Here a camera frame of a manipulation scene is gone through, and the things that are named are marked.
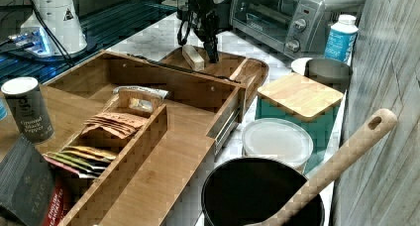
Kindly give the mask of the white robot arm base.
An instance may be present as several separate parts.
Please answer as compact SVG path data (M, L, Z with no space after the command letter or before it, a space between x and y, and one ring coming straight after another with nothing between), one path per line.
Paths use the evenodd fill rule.
M73 0L30 0L33 13L8 39L41 59L77 57L90 49Z

